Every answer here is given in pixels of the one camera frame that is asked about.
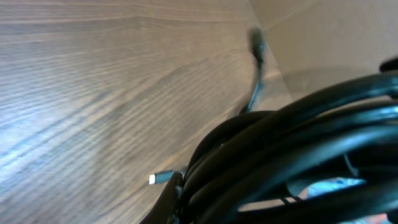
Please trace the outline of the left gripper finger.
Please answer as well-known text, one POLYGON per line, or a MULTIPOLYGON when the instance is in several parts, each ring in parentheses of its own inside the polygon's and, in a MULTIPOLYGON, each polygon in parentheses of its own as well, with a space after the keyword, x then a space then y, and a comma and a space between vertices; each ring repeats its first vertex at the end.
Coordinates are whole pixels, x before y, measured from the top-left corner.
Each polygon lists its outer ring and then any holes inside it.
POLYGON ((150 176, 155 184, 169 181, 155 205, 140 224, 179 224, 181 223, 181 203, 183 177, 180 172, 160 172, 150 176))

